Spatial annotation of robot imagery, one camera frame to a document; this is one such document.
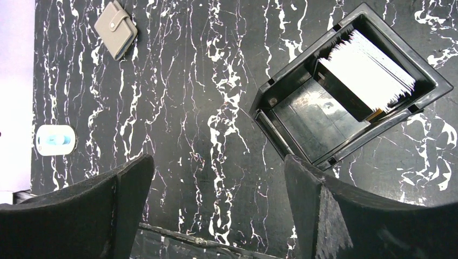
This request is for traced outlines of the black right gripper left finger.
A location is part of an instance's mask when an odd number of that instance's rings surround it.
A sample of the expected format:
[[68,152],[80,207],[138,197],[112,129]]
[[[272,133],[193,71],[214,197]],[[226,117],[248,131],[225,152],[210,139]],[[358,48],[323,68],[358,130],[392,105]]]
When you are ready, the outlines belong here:
[[66,188],[1,205],[1,258],[129,258],[154,176],[145,154]]

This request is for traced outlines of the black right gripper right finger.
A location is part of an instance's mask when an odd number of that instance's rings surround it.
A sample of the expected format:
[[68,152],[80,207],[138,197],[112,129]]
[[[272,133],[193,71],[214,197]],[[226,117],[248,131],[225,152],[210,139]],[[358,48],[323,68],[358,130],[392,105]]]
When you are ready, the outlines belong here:
[[457,258],[457,203],[391,200],[291,154],[284,176],[303,258]]

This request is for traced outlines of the stack of credit cards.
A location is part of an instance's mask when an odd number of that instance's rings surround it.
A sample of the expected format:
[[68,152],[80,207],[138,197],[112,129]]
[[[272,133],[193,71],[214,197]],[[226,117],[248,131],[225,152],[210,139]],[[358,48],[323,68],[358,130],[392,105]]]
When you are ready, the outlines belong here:
[[358,30],[317,60],[314,78],[358,122],[389,113],[416,83]]

